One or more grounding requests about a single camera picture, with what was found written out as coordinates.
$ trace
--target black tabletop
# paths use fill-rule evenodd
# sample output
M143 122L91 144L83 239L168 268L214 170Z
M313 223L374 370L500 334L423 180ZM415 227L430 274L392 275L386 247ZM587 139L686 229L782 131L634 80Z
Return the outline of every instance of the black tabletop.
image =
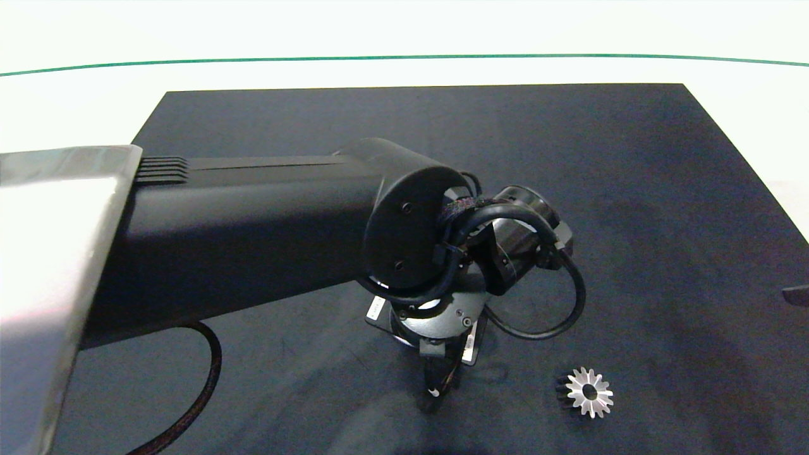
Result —
M809 310L780 293L809 282L809 246L682 85L170 92L133 143L327 155L371 136L472 171L488 194L541 192L576 235L582 318L545 342L489 327L424 415L421 361L366 325L356 283L217 317L217 392L165 453L809 452ZM572 296L538 270L494 305L539 327ZM207 356L180 329L81 352L53 452L149 440L199 392ZM557 401L556 377L582 366L612 385L604 419Z

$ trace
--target metal gear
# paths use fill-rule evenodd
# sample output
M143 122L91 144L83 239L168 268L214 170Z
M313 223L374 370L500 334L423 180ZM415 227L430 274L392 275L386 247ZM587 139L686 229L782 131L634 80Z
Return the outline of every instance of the metal gear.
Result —
M587 371L584 367L579 370L573 370L572 375L568 375L569 383L565 387L570 389L567 393L567 398L573 399L573 407L582 408L582 415L590 414L591 419L595 419L595 415L604 417L604 412L609 414L609 406L612 404L610 397L612 391L608 388L609 383L601 380L601 375L596 375L591 369Z

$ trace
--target white floor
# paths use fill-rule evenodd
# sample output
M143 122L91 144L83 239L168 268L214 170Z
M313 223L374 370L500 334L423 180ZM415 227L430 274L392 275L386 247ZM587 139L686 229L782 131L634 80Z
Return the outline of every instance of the white floor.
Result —
M809 2L0 2L0 73L109 62L666 54L809 63ZM809 66L616 57L232 62L0 76L0 152L128 143L166 91L684 83L809 238Z

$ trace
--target label sticker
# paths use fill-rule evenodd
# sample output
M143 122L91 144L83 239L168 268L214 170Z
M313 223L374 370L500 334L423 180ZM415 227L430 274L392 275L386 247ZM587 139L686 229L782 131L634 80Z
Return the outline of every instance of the label sticker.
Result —
M474 352L475 347L475 332L477 332L477 321L472 324L472 330L469 332L469 336L466 337L466 346L464 346L464 355L461 356L461 360L464 362L472 362L472 354Z
M385 305L385 299L379 296L374 297L374 301L371 302L371 307L368 309L368 314L365 315L368 319L372 321L376 321L379 318L379 312L382 311L382 307Z

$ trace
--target green line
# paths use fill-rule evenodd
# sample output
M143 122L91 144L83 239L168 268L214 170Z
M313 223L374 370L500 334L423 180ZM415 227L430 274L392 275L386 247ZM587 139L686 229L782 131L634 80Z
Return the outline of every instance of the green line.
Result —
M702 57L698 55L658 55L653 53L472 53L449 55L366 55L348 57L247 57L247 58L192 58L187 60L153 60L145 62L95 63L91 65L60 66L41 70L24 70L0 73L3 76L22 74L52 73L54 71L86 70L89 68L109 68L112 66L174 65L177 63L235 63L235 62L328 62L336 60L448 60L456 58L569 58L569 57L612 57L612 58L669 58L675 60L708 60L712 62L761 63L765 65L805 66L809 63L759 60L755 58Z

